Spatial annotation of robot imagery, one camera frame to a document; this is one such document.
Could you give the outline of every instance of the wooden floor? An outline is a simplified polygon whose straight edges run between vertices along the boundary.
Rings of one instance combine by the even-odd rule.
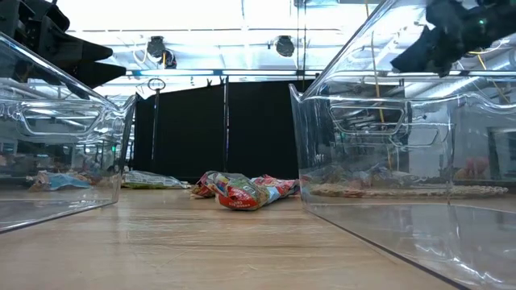
[[[0,235],[0,289],[449,289],[303,211],[234,212],[182,191]]]

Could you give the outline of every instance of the wood table surface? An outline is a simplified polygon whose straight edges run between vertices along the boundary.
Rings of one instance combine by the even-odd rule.
[[[235,212],[181,190],[0,234],[1,290],[452,289],[302,210]]]

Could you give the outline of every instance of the transparent storage container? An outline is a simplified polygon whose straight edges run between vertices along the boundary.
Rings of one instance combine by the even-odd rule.
[[[302,200],[459,288],[514,289],[516,35],[447,77],[396,73],[425,7],[384,1],[304,94],[291,85]]]
[[[0,33],[0,232],[116,202],[134,102],[117,107]]]

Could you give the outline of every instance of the clear plastic bin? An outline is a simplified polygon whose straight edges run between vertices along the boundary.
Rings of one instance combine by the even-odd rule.
[[[396,73],[426,3],[383,2],[304,94],[291,85],[302,200],[457,287],[516,288],[516,36],[447,77]]]
[[[117,107],[0,33],[0,232],[116,202],[134,102]]]

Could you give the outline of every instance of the black backdrop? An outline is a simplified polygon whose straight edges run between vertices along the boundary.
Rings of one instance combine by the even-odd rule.
[[[155,97],[140,99],[135,114],[134,169],[188,182],[196,182],[209,170],[238,172],[249,177],[269,174],[297,178],[290,83],[302,91],[311,81],[230,83],[227,87],[214,85],[162,93],[154,163]],[[228,141],[224,130],[225,89]]]

